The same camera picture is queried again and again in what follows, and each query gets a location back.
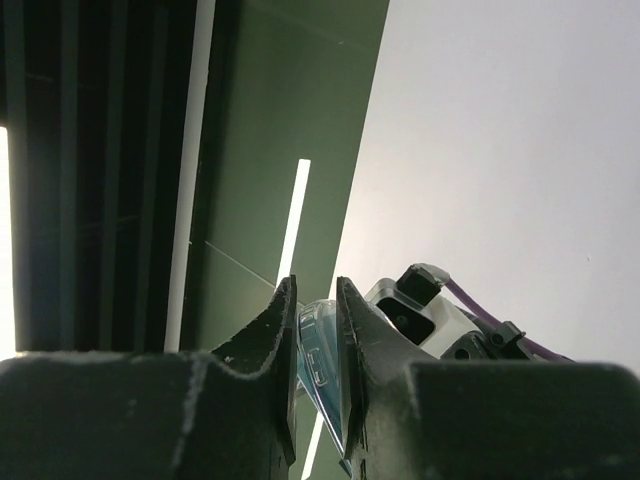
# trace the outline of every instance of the fluorescent light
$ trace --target fluorescent light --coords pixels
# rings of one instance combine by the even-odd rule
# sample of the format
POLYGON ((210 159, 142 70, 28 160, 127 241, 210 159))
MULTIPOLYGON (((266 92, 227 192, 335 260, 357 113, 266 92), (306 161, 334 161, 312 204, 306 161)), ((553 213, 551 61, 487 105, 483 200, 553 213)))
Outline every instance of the fluorescent light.
POLYGON ((13 249, 11 247, 11 198, 9 195, 9 142, 0 127, 0 360, 16 354, 13 313, 13 249))
POLYGON ((311 469, 313 468, 313 460, 316 458, 316 450, 320 443, 320 433, 322 433, 322 425, 324 421, 322 415, 318 413, 316 415, 316 423, 313 425, 313 433, 311 434, 311 443, 309 443, 309 450, 307 450, 307 458, 304 460, 304 468, 302 469, 302 480, 307 480, 311 476, 311 469))
POLYGON ((302 204, 304 194, 307 190, 307 180, 309 179, 309 169, 311 160, 301 159, 298 161, 296 181, 293 184, 293 195, 291 196, 291 206, 289 207, 289 219, 287 220, 287 230, 284 234, 284 244, 282 246, 282 256, 280 257, 280 268, 278 268, 278 278, 276 287, 284 277, 291 273, 291 262, 293 261, 293 251, 298 238, 298 227, 300 226, 300 216, 302 215, 302 204))

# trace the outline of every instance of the white wall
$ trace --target white wall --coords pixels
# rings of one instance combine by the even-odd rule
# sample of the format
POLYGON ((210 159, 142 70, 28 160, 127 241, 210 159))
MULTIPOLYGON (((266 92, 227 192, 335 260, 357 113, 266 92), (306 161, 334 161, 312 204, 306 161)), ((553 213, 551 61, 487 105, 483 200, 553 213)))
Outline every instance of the white wall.
POLYGON ((391 0, 336 266, 640 371, 640 2, 391 0))

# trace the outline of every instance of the purple cable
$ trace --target purple cable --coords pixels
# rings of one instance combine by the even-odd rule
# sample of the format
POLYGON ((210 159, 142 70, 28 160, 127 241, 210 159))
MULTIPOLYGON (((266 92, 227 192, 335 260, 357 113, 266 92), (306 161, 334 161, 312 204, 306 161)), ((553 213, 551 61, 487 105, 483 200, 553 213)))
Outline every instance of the purple cable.
MULTIPOLYGON (((469 309, 471 313, 482 320, 486 325, 491 328, 498 328, 500 325, 502 325, 502 322, 500 320, 498 320, 496 317, 482 308, 473 298, 469 296, 467 292, 462 289, 460 285, 454 282, 452 278, 449 278, 449 280, 445 283, 445 286, 451 293, 456 296, 458 300, 462 302, 465 307, 469 309)), ((557 353, 544 348, 542 345, 534 342, 527 337, 524 337, 524 343, 529 348, 529 350, 531 350, 531 353, 533 353, 534 355, 538 355, 545 360, 566 360, 562 355, 558 355, 557 353)))

